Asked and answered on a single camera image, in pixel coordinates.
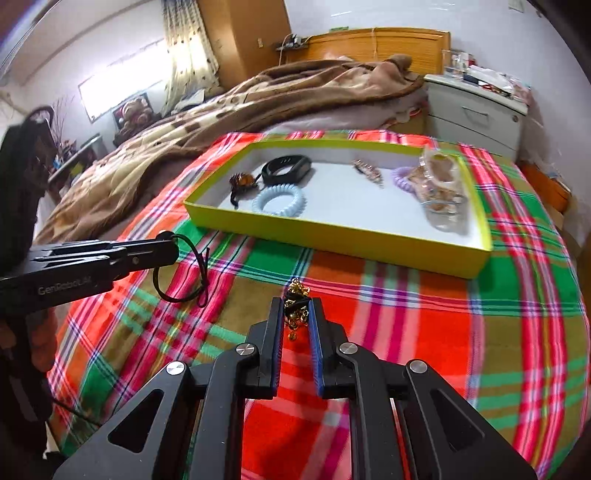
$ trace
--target white nightstand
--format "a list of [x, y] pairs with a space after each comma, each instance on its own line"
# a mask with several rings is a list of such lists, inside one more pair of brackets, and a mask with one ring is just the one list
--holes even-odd
[[428, 135], [517, 159], [526, 104], [443, 75], [425, 75], [425, 80]]

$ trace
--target wall switch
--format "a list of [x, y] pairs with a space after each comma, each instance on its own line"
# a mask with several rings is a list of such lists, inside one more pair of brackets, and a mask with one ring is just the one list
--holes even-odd
[[523, 0], [509, 0], [509, 9], [523, 13], [525, 11]]

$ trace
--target headboard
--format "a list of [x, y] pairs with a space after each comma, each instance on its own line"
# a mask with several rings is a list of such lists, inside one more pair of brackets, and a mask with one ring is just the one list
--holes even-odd
[[321, 60], [346, 55], [357, 61], [386, 60], [394, 53], [413, 58], [412, 71], [420, 74], [442, 73], [442, 50], [449, 50], [449, 32], [425, 28], [364, 28], [315, 35], [308, 48], [286, 50], [287, 62]]

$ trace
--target curtain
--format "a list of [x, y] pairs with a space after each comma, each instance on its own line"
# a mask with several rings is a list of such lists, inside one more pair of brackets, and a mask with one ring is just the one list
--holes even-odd
[[209, 43], [196, 0], [162, 0], [170, 78], [166, 85], [169, 113], [178, 101], [201, 88], [205, 95], [219, 87], [219, 65]]

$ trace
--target window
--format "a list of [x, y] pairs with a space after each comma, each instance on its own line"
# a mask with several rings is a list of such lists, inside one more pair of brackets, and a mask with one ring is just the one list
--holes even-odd
[[168, 75], [170, 61], [164, 40], [118, 60], [80, 84], [80, 97], [91, 122], [134, 93]]

